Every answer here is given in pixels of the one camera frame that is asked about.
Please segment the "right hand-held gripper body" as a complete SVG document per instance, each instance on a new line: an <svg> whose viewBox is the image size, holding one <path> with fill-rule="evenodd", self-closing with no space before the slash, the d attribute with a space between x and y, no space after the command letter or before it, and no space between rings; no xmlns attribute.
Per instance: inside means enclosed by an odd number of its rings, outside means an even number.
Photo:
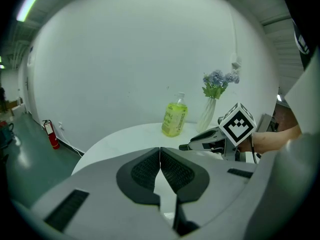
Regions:
<svg viewBox="0 0 320 240"><path fill-rule="evenodd" d="M239 144L255 132L257 128L253 115L237 102L219 121L218 133L223 160L245 162L246 154L240 152Z"/></svg>

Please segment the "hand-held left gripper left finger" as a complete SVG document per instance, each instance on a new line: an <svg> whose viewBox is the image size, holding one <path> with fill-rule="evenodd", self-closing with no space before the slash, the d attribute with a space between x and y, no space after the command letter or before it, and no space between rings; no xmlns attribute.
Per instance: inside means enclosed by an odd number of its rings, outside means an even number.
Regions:
<svg viewBox="0 0 320 240"><path fill-rule="evenodd" d="M154 193L159 148L92 163L43 194L31 211L76 240L174 240Z"/></svg>

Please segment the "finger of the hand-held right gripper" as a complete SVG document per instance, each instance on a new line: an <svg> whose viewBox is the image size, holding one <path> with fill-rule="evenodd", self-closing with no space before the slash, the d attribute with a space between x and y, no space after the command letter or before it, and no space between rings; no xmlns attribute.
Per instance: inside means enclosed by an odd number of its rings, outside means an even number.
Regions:
<svg viewBox="0 0 320 240"><path fill-rule="evenodd" d="M221 136L220 128L211 128L197 135L199 138L220 138Z"/></svg>
<svg viewBox="0 0 320 240"><path fill-rule="evenodd" d="M212 134L211 136L194 137L189 142L189 148L197 151L224 152L225 138Z"/></svg>

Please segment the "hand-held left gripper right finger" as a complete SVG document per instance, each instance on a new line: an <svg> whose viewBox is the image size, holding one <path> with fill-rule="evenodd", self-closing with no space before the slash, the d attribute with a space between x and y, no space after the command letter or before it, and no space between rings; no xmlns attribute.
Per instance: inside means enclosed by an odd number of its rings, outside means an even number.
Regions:
<svg viewBox="0 0 320 240"><path fill-rule="evenodd" d="M160 148L160 168L176 194L173 229L184 236L204 227L230 206L247 186L256 166Z"/></svg>

